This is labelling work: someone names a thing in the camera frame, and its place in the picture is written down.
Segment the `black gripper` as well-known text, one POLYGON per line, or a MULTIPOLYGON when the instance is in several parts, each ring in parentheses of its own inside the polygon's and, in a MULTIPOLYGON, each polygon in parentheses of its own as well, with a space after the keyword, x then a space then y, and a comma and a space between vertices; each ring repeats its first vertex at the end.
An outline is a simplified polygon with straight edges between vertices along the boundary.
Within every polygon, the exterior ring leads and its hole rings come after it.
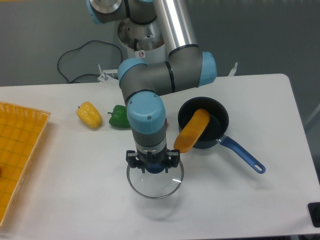
POLYGON ((140 169, 144 174, 148 165, 158 164, 164 167, 165 172, 168 173, 169 169, 176 168, 180 162, 180 150, 169 150, 166 147, 161 151, 153 150, 134 150, 126 151, 126 158, 128 165, 132 169, 140 169))

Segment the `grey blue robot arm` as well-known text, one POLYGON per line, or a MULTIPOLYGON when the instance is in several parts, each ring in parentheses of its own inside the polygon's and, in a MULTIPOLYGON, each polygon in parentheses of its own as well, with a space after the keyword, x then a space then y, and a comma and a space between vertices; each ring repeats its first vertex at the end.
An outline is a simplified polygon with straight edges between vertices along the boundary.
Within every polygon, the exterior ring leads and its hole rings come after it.
POLYGON ((167 148, 166 110, 161 97, 210 84, 217 77, 213 55, 199 48, 186 2, 89 0, 86 4, 91 17, 101 24, 116 20, 140 26, 159 24, 168 59, 147 63, 144 58, 132 57, 117 70, 136 146, 126 152, 126 161, 131 168, 152 174, 177 167, 180 153, 167 148))

